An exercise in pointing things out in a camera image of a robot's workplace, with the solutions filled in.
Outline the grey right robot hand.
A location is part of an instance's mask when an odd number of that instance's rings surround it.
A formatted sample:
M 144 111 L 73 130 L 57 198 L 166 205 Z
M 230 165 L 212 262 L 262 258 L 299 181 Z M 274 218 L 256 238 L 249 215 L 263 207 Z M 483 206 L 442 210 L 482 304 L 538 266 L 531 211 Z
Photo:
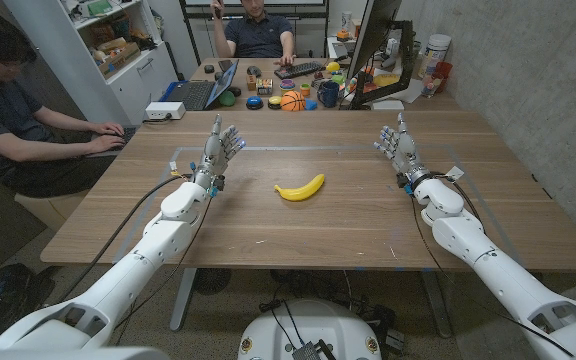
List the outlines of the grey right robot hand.
M 431 178 L 431 172 L 421 161 L 402 112 L 397 115 L 397 125 L 397 129 L 383 126 L 380 141 L 374 142 L 373 146 L 392 162 L 398 186 L 404 188 L 408 185 L 414 190 L 422 181 Z

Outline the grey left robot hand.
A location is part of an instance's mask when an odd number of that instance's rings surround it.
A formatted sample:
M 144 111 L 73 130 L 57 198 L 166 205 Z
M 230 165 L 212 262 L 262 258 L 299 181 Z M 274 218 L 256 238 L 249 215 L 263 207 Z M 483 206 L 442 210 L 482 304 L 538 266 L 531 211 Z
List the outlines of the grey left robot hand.
M 192 182 L 202 186 L 208 192 L 216 188 L 223 191 L 224 172 L 228 162 L 242 150 L 246 142 L 238 136 L 238 129 L 231 125 L 221 130 L 222 116 L 217 114 L 211 134 L 207 138 L 199 165 L 193 171 Z

